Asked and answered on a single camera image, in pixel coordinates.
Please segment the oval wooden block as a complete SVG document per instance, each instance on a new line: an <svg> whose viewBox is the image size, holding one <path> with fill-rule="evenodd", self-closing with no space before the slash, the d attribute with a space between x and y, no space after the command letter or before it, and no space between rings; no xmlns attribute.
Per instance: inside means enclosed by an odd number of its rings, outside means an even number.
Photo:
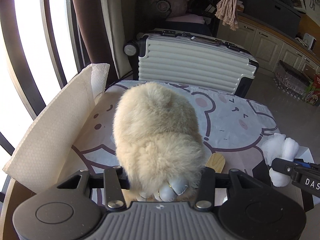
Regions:
<svg viewBox="0 0 320 240"><path fill-rule="evenodd" d="M213 153L207 160L206 167L213 169L216 173L222 173L226 160L221 153Z"/></svg>

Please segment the beige plush bunny toy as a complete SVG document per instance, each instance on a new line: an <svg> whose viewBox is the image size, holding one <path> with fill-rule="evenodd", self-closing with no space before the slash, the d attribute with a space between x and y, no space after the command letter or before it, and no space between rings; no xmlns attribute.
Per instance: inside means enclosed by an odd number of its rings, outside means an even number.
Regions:
<svg viewBox="0 0 320 240"><path fill-rule="evenodd" d="M195 195L205 153L185 96L154 82L127 89L116 108L113 137L132 199L173 202Z"/></svg>

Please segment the white cardboard box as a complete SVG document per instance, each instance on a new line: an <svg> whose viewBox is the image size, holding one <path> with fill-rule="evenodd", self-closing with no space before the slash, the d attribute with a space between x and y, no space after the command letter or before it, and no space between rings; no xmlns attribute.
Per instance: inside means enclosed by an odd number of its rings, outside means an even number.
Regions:
<svg viewBox="0 0 320 240"><path fill-rule="evenodd" d="M314 163L311 151L308 147L300 146L296 158L303 159L305 163Z"/></svg>

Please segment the black cardboard box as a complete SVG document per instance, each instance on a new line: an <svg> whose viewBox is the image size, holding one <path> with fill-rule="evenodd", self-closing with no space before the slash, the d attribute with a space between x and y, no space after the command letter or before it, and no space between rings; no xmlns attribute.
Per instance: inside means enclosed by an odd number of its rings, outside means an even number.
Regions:
<svg viewBox="0 0 320 240"><path fill-rule="evenodd" d="M236 189L236 194L230 199L238 213L245 212L246 216L256 222L271 222L287 217L289 214L302 215L302 212L314 208L313 197L310 193L304 192L303 207L285 197L281 193L270 188L271 180L266 178L268 174L267 165L264 161L253 169L253 174L262 175L264 181L258 177L252 179L245 174L237 176L241 189Z"/></svg>

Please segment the red green snack box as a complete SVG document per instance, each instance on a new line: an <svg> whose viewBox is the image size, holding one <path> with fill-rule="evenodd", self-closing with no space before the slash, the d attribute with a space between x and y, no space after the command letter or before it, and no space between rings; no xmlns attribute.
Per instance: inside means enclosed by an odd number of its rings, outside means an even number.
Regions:
<svg viewBox="0 0 320 240"><path fill-rule="evenodd" d="M315 75L313 82L306 90L304 101L313 106L319 106L320 102L320 77Z"/></svg>

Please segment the bear print bed sheet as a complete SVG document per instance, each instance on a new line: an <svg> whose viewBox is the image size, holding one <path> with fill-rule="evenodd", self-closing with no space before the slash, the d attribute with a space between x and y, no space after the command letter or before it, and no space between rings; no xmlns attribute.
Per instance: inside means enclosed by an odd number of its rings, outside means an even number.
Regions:
<svg viewBox="0 0 320 240"><path fill-rule="evenodd" d="M121 81L109 88L93 109L72 145L65 173L87 168L93 174L120 165L116 156L113 121L124 92L147 82ZM194 107L202 145L204 165L213 153L225 157L227 168L249 174L263 160L261 144L278 128L267 107L237 96L190 85L159 83L185 96Z"/></svg>

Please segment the white paper towel sheet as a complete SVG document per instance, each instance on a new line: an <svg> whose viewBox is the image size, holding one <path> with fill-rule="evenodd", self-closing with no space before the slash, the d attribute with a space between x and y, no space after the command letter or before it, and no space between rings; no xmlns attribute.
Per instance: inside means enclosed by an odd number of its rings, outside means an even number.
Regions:
<svg viewBox="0 0 320 240"><path fill-rule="evenodd" d="M57 183L84 123L105 91L110 65L92 63L37 116L3 171L39 193Z"/></svg>

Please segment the pack of water bottles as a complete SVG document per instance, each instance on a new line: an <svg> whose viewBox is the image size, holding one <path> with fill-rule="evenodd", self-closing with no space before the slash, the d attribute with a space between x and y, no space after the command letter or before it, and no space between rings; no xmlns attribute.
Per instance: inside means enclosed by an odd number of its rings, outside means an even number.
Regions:
<svg viewBox="0 0 320 240"><path fill-rule="evenodd" d="M278 86L297 98L304 98L310 81L298 70L279 60L274 70L274 81Z"/></svg>

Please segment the cream kitchen cabinets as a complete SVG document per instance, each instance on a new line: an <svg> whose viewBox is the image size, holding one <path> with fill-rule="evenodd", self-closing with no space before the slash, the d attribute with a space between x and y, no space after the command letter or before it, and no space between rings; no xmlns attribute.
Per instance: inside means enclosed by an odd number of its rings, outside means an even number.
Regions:
<svg viewBox="0 0 320 240"><path fill-rule="evenodd" d="M319 74L319 57L274 27L255 18L240 14L239 28L233 31L219 24L217 38L242 46L258 61L260 68L274 72L278 62L284 61L296 70L311 67Z"/></svg>

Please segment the white toaster appliance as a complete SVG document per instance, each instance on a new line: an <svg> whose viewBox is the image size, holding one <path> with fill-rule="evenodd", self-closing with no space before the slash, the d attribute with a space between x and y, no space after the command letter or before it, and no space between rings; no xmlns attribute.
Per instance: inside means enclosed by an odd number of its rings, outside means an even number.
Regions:
<svg viewBox="0 0 320 240"><path fill-rule="evenodd" d="M303 42L308 46L309 50L313 50L316 44L316 38L312 35L305 33L303 36Z"/></svg>

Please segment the cream ribbed suitcase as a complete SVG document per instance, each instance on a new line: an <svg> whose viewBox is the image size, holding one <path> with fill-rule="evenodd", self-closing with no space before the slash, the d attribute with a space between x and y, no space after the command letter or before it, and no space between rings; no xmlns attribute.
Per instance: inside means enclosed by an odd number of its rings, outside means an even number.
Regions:
<svg viewBox="0 0 320 240"><path fill-rule="evenodd" d="M123 48L140 81L174 82L245 97L259 63L245 48L200 34L153 30Z"/></svg>

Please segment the pink mop head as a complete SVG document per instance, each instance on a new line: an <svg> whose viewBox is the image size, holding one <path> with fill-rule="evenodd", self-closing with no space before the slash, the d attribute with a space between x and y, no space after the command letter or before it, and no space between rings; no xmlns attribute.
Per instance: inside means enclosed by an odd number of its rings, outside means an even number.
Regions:
<svg viewBox="0 0 320 240"><path fill-rule="evenodd" d="M221 0L217 3L215 16L222 21L223 25L228 25L232 31L238 29L238 0Z"/></svg>

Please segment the pink plush pillow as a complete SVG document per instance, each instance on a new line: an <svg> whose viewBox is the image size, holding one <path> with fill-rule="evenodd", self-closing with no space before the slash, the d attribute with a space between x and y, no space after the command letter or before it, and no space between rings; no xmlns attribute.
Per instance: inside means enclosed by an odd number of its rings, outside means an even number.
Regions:
<svg viewBox="0 0 320 240"><path fill-rule="evenodd" d="M150 14L154 17L172 18L183 16L189 0L150 0Z"/></svg>

